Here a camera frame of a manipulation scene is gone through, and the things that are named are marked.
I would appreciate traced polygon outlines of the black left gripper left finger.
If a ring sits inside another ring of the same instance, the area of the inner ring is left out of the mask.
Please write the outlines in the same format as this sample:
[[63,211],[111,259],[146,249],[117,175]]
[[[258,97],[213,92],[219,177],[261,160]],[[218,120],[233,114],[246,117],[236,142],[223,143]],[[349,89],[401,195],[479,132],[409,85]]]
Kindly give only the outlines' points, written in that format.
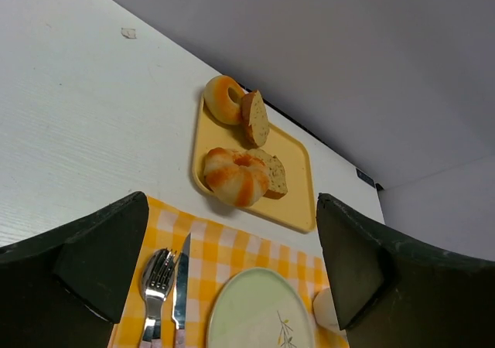
[[3,347],[106,347],[125,307],[149,205],[142,192],[1,249]]

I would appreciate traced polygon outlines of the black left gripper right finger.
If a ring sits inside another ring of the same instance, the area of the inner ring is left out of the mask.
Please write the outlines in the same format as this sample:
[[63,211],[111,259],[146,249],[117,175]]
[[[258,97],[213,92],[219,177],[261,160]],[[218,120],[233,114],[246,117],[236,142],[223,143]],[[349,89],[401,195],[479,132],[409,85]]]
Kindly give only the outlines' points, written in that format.
[[494,263],[426,244],[322,193],[316,209],[351,347],[492,347]]

